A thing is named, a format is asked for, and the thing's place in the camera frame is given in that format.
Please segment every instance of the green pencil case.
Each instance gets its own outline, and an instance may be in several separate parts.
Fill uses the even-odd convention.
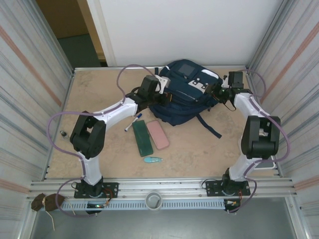
[[[140,156],[145,157],[154,153],[150,141],[150,135],[144,120],[136,121],[132,124],[136,143],[139,148]]]

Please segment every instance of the navy backpack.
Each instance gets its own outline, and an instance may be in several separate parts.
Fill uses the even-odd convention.
[[[189,60],[178,60],[168,64],[160,71],[159,76],[170,79],[170,84],[164,92],[171,93],[172,99],[166,106],[150,106],[155,117],[172,126],[197,117],[205,128],[221,138],[199,113],[210,110],[218,103],[211,95],[205,93],[205,89],[207,85],[222,83],[222,79],[216,73]]]

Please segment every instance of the blue pen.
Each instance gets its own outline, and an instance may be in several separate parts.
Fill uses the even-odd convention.
[[[129,130],[129,128],[132,126],[132,124],[133,124],[135,121],[137,121],[141,116],[142,116],[142,113],[140,113],[138,116],[136,116],[136,118],[133,120],[133,122],[130,123],[129,126],[127,126],[124,131],[127,132],[127,131]]]

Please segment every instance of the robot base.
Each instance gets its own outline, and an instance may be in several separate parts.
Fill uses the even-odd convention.
[[[110,198],[109,193],[106,195],[103,192],[104,188],[112,191],[112,198],[118,197],[119,183],[105,183],[101,178],[94,186],[81,180],[81,183],[77,183],[75,186],[74,198]]]
[[[239,196],[240,191],[242,196],[250,195],[248,181],[236,182],[231,180],[229,177],[229,169],[226,170],[222,180],[206,182],[208,197]]]

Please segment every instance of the pink pencil case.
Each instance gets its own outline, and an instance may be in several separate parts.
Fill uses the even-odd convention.
[[[158,150],[165,149],[169,146],[169,141],[157,120],[147,123],[146,127]]]

